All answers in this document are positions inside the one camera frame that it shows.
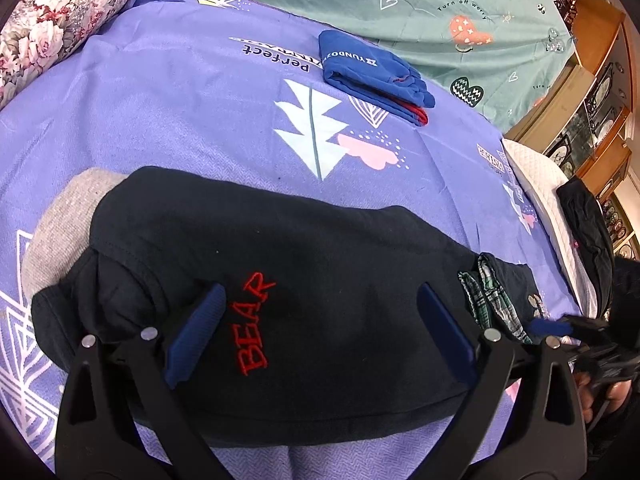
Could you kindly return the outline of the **person's right hand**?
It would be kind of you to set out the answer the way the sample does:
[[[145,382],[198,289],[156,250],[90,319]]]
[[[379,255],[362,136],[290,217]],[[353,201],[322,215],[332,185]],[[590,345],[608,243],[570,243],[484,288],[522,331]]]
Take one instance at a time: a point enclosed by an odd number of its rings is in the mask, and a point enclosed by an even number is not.
[[[582,418],[586,424],[593,420],[593,407],[601,404],[601,402],[597,400],[600,394],[604,396],[603,403],[606,405],[605,411],[607,413],[613,413],[625,403],[631,388],[631,381],[627,380],[626,382],[614,382],[614,384],[608,385],[606,388],[601,387],[598,391],[594,391],[591,385],[591,376],[588,373],[575,372],[573,378],[577,388],[580,406],[582,407]]]

